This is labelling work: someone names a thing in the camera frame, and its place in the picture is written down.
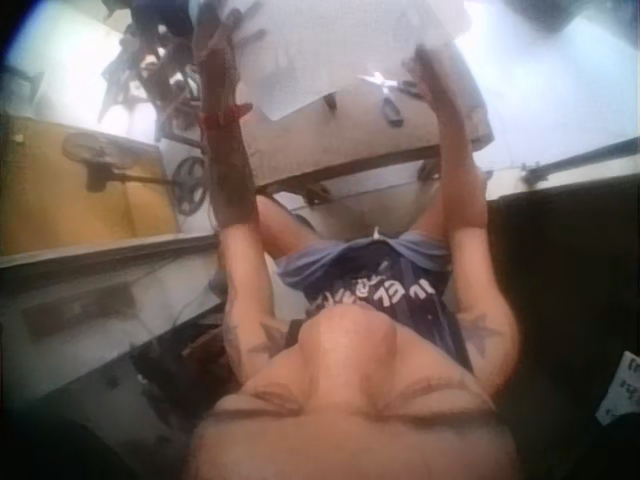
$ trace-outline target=nose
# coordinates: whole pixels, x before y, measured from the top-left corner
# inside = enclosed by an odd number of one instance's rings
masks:
[[[396,334],[389,317],[359,306],[333,307],[307,322],[298,340],[309,381],[306,409],[375,409],[392,380]]]

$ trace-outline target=table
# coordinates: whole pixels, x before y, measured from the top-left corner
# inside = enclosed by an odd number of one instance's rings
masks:
[[[454,58],[454,71],[448,73],[477,151],[493,141],[493,133],[482,95],[457,49]],[[381,73],[390,80],[409,78],[400,65]],[[242,85],[238,88],[238,100],[250,101]],[[359,79],[336,92],[335,111],[322,99],[278,121],[254,110],[243,120],[242,134],[256,186],[270,193],[305,195],[310,186],[331,178],[436,158],[434,113],[423,102],[393,90],[392,95],[405,117],[401,128],[388,126],[382,118],[381,89]]]

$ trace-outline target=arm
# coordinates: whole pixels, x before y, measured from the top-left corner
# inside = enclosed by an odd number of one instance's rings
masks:
[[[459,320],[474,373],[495,393],[518,357],[515,319],[495,279],[487,235],[484,185],[471,154],[461,109],[446,81],[447,48],[419,47],[408,69],[438,118],[444,213],[460,304]]]
[[[203,52],[199,58],[202,110],[215,115],[234,101],[235,63],[229,44],[233,29],[207,14],[215,15],[215,11],[201,12],[194,51]],[[207,29],[215,35],[208,35]],[[198,49],[197,39],[202,38],[205,46]],[[282,349],[286,332],[273,316],[271,280],[258,233],[253,177],[240,125],[206,132],[206,144],[209,196],[229,279],[225,347],[234,372],[245,383]]]

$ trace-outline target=white paper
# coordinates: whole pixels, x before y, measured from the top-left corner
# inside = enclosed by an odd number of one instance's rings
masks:
[[[409,58],[418,43],[436,46],[469,28],[462,0],[259,0],[234,40],[249,99],[272,120]],[[241,11],[254,0],[229,0]]]
[[[625,413],[640,412],[640,358],[624,352],[596,418],[603,425]]]

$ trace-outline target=yellow wall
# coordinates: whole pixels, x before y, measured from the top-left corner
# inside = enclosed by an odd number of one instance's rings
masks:
[[[87,192],[86,168],[62,153],[65,136],[77,131],[33,119],[11,119],[4,132],[8,139],[0,170],[0,255],[176,233],[164,186],[109,183],[104,192]],[[118,141],[145,152],[126,173],[163,174],[157,147]]]

